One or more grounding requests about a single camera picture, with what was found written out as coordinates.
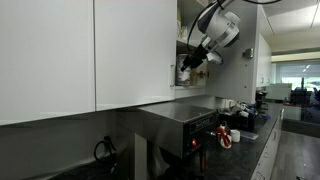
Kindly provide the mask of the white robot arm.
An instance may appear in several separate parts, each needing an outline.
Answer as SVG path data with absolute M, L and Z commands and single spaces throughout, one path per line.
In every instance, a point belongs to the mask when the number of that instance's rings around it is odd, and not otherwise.
M 194 27 L 204 35 L 199 45 L 189 53 L 180 67 L 181 71 L 199 67 L 205 60 L 221 65 L 224 59 L 217 49 L 233 45 L 240 38 L 240 17 L 222 11 L 235 0 L 215 0 L 209 3 L 193 21 L 187 41 L 190 41 Z

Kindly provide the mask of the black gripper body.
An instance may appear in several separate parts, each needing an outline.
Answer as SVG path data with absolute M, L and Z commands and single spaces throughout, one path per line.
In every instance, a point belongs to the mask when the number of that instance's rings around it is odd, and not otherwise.
M 185 65 L 191 69 L 197 68 L 203 63 L 203 60 L 207 58 L 208 51 L 199 45 L 195 51 L 185 59 Z

